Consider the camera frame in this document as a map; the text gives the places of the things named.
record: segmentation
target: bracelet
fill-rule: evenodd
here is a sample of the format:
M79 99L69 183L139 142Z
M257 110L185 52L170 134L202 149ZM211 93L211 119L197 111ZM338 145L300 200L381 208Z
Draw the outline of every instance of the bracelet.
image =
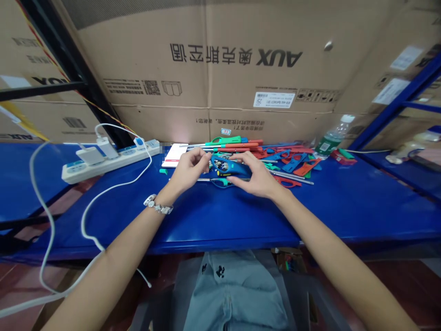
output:
M157 204L155 204L155 201L154 201L155 198L156 198L156 194L150 195L144 201L144 206L154 208L158 213L161 213L161 214L166 214L166 215L170 214L171 211L173 210L173 206L168 207L168 206L157 205Z

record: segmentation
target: bottle cap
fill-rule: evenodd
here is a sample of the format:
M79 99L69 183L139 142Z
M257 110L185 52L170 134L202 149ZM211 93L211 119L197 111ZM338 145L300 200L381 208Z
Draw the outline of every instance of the bottle cap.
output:
M436 133L436 134L441 134L441 126L433 126L430 127L429 129L427 129L427 131Z
M341 117L341 120L340 120L340 121L342 121L342 122L344 122L344 123L352 123L352 121L354 120L354 118L355 118L354 115L343 115L343 116Z

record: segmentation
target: power strip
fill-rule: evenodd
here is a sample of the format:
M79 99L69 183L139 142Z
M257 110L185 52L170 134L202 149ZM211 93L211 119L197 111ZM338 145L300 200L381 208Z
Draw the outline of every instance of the power strip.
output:
M146 145L151 156L159 154L160 146L158 140L149 140L146 142ZM138 149L136 145L119 149L117 152L119 157L111 160L105 158L103 162L91 166L81 160L65 164L63 165L61 178L68 184L76 184L83 180L148 158L145 148Z

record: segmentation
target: white cable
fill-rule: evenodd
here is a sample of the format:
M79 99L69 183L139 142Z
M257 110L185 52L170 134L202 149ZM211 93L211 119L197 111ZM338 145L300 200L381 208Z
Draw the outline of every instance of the white cable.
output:
M97 136L98 138L101 138L101 135L100 135L100 133L98 132L98 128L101 127L101 126L113 126L113 127L118 128L118 129L121 129L121 130L127 131L128 133L131 133L132 135L134 135L134 136L137 137L137 138L141 138L139 135L133 133L132 131L129 131L129 130L127 130L127 129L125 129L125 128L122 128L122 127L120 127L120 126L117 126L117 125L114 125L114 124L109 124L109 123L101 123L101 124L98 124L97 126L95 126L95 133L96 133L96 136ZM132 180L132 181L130 181L130 182L127 182L127 183L122 183L122 184L114 185L114 186L112 186L112 187L109 187L108 189L105 189L105 190L102 191L100 194L98 194L95 198L92 199L91 202L89 202L89 204L87 205L86 209L84 210L83 216L81 217L81 234L83 235L84 238L92 240L92 241L95 243L95 245L98 247L98 249L99 249L100 251L104 251L105 248L101 245L101 243L99 242L98 238L95 237L95 236L88 235L88 234L86 233L86 216L87 216L87 212L89 211L90 207L91 207L92 204L95 202L95 200L98 199L100 196L102 196L102 195L105 194L106 192L110 191L111 189L117 188L117 187L119 187L119 186L129 185L129 184L132 184L132 183L136 182L136 181L137 181L137 180L143 175L143 173L146 172L146 170L147 170L147 169L149 168L149 166L152 164L152 156L151 156L150 153L148 152L147 145L146 145L146 142L145 142L144 139L143 139L143 142L144 142L144 147L145 147L145 149L146 149L147 155L148 155L148 157L149 157L149 159L150 159L150 162L148 163L147 167L146 167L143 171L141 171L141 173L138 175L138 177L136 177L134 180ZM143 279L146 281L147 286L148 286L149 288L151 288L151 287L152 287L152 284L150 284L150 282L147 280L147 278L144 276L144 274L141 272L141 270L140 270L140 269L137 269L137 271L141 274L141 276L143 277Z
M34 171L35 157L37 156L38 152L44 146L46 146L47 144L49 144L49 141L47 141L44 144L40 145L32 153L32 156L29 159L29 173L31 175L31 183L32 183L32 187L34 188L35 195L37 196L38 201L40 202L40 204L42 205L43 209L45 210L45 212L47 214L47 218L49 219L49 223L51 224L51 237L49 238L49 244L47 245L46 254L45 254L45 257L43 258L43 262L41 263L41 268L40 268L40 276L39 276L40 277L40 283L41 283L41 286L43 286L48 291L57 294L59 292L54 290L50 286L48 286L45 283L44 279L43 279L43 272L44 272L44 269L45 269L45 266L46 266L46 263L47 263L47 258L49 257L49 253L51 252L52 244L54 243L54 238L55 238L55 222L54 222L54 218L52 217L51 212L49 211L49 208L47 207L45 201L43 200L43 197L40 194L40 191L38 190L37 181L35 180L35 171Z
M20 303L18 305L9 307L9 308L5 308L0 310L0 318L18 313L22 310L31 308L31 307L35 307L38 305L42 305L48 302L52 302L58 299L61 299L63 297L66 297L70 292L72 292L72 290L75 288L76 285L78 285L78 283L83 279L83 277L86 275L86 273L89 271L89 269L91 268L92 264L98 259L98 257L101 255L101 253L99 253L97 256L94 257L94 259L89 263L89 265L86 267L86 269L84 269L84 271L81 273L81 275L78 277L78 279L76 280L75 283L72 284L71 287L69 287L66 291L61 292L61 293L57 293L57 294L52 294L49 296L45 296L45 297L40 297L34 300L29 300L23 303Z
M346 152L351 152L351 153L359 153L359 154L369 154L369 153L382 153L382 152L389 152L391 151L391 149L383 149L381 151L366 151L366 152L362 152L362 151L351 151L348 149L345 149Z
M98 131L97 131L97 130L98 130L98 127L100 127L100 126L104 126L104 125L114 126L114 127L119 128L119 129L122 129L122 130L124 130L124 131L127 131L127 132L129 132L129 133L131 133L131 134L134 134L134 133L132 133L131 131L126 130L126 129L122 128L122 127L115 126L115 125L113 125L113 124L102 123L102 124L99 124L99 125L97 125L97 126L95 127L95 132L96 132L96 134L97 134L98 137L101 137L101 135L100 135L100 134L98 133ZM44 282L44 280L43 280L44 268L45 268L45 266L46 266L47 259L48 259L48 257L49 257L50 252L51 252L51 248L52 248L52 245L53 245L53 242L54 242L54 238L55 238L55 222L54 222L54 218L53 218L51 212L49 211L49 208L47 207L45 201L43 200L43 198L42 198L42 196L41 196L41 194L40 194L40 191L38 190L37 182L36 182L36 180L35 180L35 171L34 171L34 161L35 161L35 157L37 156L38 152L39 152L44 146L46 146L47 144L49 144L49 141L47 141L47 142L45 142L44 144L40 145L40 146L39 146L39 147L38 147L38 148L32 153L32 156L31 156L31 158L30 158L30 160L29 160L29 173L30 173L30 176L31 176L31 183L32 183L32 187L34 188L35 195L37 196L38 201L40 202L41 206L42 206L43 209L45 210L45 212L46 212L46 214L47 214L47 217L48 217L48 219L49 219L49 223L50 223L50 225L51 225L51 236L50 236L50 239L49 239L49 244L48 244L48 246L47 246L46 254L45 254L44 258L43 258L43 262L42 262L42 264L41 264L41 268L40 268L40 283L41 283L41 285L42 285L44 288L46 288L47 290L53 292L54 294L53 294L53 295L50 295L50 296L40 297L40 298L37 298L37 299L34 299L34 300L29 300L29 301L26 301L26 302L20 303L20 304L18 304L18 305L12 306L12 307L2 309L2 310L0 310L0 318L3 318L3 317L6 317L6 316L9 316L9 315L12 315L12 314L18 313L18 312L20 312L20 311L22 311L22 310L25 310L25 309L28 309L28 308L31 308L31 307L35 307L35 306L38 306L38 305L41 305L41 304L46 304L46 303L48 303L48 302L52 302L52 301L55 301L55 300L59 300L59 299L61 299L61 298L63 298L63 297L66 297L70 292L73 291L73 289L75 288L75 286L76 286L76 285L77 285L77 284L78 284L78 283L84 278L84 276L86 275L86 273L89 271L89 269L91 268L92 264L98 259L99 256L101 256L102 252L105 250L104 247L102 247L102 245L100 244L100 242L98 241L98 239L97 239L96 237L89 236L89 235L87 235L87 233L85 232L85 218L86 218L86 214L87 214L87 212L88 212L90 206L92 206L93 202L94 202L97 198L99 198L99 197L100 197L101 195L103 195L104 193L110 191L111 189L113 189L113 188L115 188L115 187L118 187L118 186L128 185L128 184L132 184L132 183L136 182L136 181L137 181L137 180L143 175L143 173L149 168L149 166L150 166L151 163L152 163L152 157L151 157L150 153L148 152L146 142L144 141L144 147L145 147L146 152L147 152L147 155L148 155L148 157L149 157L149 159L150 159L150 162L148 163L147 167L146 167L146 168L145 168L145 169L139 174L139 176L138 176L137 178L135 178L133 181L131 181L131 182L127 182L127 183L123 183L123 184L118 184L118 185L112 186L112 187L110 187L110 188L104 190L103 192L101 192L100 194L98 194L98 195L97 195L97 196L96 196L96 197L95 197L95 198L89 203L89 205L86 207L86 209L85 209L85 211L84 211L84 213L83 213L83 216L82 216L82 218L81 218L81 233L82 233L82 235L83 235L85 238L87 238L87 239L92 239L92 240L95 242L96 246L101 250L101 252L100 252L97 256L95 256L95 257L93 258L93 260L92 260L92 261L89 263L89 265L84 269L84 271L81 273L81 275L80 275L80 276L78 277L78 279L75 281L75 283L72 284L72 286L70 286L66 291L59 293L59 292L57 292L56 290L50 288L50 287ZM141 272L141 270L138 269L138 268L137 268L136 270L140 273L140 275L141 275L141 276L143 277L143 279L146 281L148 287L151 288L151 287L152 287L152 284L150 284L150 282L147 280L147 278L144 276L144 274Z

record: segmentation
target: blue shelf surface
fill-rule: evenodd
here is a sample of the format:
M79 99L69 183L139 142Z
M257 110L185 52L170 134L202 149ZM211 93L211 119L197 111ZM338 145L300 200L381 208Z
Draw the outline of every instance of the blue shelf surface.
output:
M29 159L39 147L35 143L0 143L0 222L34 216L42 211L32 188ZM77 160L77 145L48 145L35 159L37 186L46 202L65 193L71 185L61 179L62 166Z
M362 158L377 167L383 168L441 204L441 172L436 172L413 160L394 165L385 159L388 154L389 152L363 154Z
M158 193L173 173L159 173L164 155L153 157L146 173L134 184L118 187L91 207L87 233L109 245L143 210L143 201ZM92 258L98 249L80 232L87 204L103 190L133 180L147 165L143 160L104 175L56 222L50 260ZM395 179L358 158L353 166L333 159L313 171L315 185L292 188L295 196L347 242L375 240L426 240L441 236L441 209ZM212 183L196 183L166 216L148 253L168 254L213 250L238 250L296 246L300 238L283 214L269 200L239 188L220 189ZM12 259L42 259L49 231L27 251Z

